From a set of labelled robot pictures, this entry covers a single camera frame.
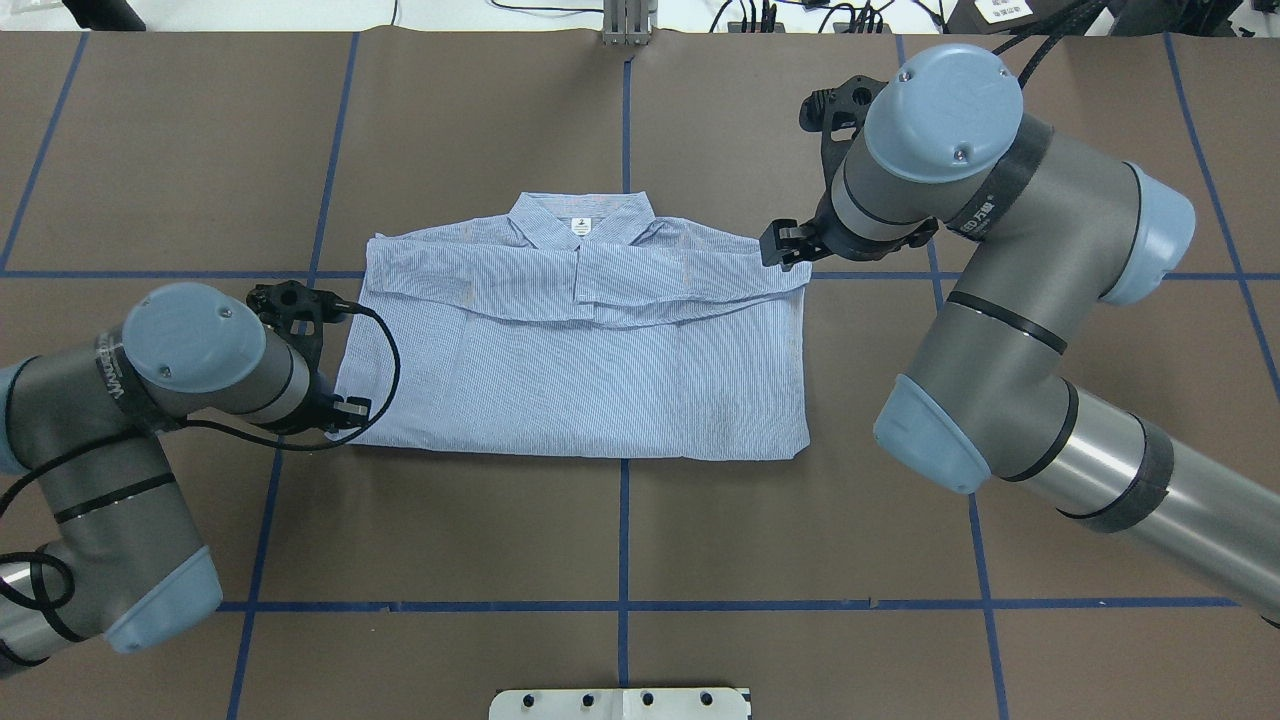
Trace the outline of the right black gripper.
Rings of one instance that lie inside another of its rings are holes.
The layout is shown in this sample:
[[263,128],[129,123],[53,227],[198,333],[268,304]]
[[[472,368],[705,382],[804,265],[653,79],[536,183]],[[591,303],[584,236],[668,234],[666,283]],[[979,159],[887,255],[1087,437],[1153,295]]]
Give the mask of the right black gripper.
[[790,272],[812,263],[820,243],[840,258],[874,263],[901,249],[919,249],[940,229],[936,218],[890,222],[863,208],[844,190],[828,190],[812,222],[772,220],[759,237],[762,264]]

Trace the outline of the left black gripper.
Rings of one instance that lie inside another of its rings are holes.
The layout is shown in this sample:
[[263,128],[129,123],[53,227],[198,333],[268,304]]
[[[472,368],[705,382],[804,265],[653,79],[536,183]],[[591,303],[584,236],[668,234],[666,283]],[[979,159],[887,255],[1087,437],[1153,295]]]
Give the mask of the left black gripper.
[[370,398],[338,398],[333,392],[333,383],[325,375],[311,375],[308,380],[308,389],[300,406],[270,423],[273,434],[297,436],[306,430],[325,430],[326,436],[342,437],[348,430],[357,430],[361,419],[370,418]]

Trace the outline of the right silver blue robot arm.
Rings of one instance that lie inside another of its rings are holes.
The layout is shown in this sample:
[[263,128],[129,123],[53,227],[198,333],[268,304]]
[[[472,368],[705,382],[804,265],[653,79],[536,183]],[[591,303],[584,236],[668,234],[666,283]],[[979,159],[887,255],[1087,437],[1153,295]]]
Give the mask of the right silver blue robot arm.
[[1059,373],[1097,304],[1158,288],[1196,231],[1190,201],[1024,108],[991,50],[942,44],[888,81],[803,101],[824,192],[773,220],[762,261],[878,261],[948,229],[975,252],[874,424],[879,447],[960,495],[991,478],[1160,553],[1277,624],[1277,495]]

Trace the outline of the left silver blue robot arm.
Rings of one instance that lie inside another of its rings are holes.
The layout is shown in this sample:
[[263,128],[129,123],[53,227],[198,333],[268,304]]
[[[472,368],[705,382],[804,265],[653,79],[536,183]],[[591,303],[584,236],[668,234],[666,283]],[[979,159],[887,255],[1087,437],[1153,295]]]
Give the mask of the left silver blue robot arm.
[[244,300],[178,282],[142,297],[87,345],[3,369],[3,492],[38,487],[58,538],[3,555],[3,675],[102,637],[118,653],[198,625],[224,600],[161,437],[216,430],[279,451],[366,432],[389,409],[335,395],[323,328],[376,313],[296,281]]

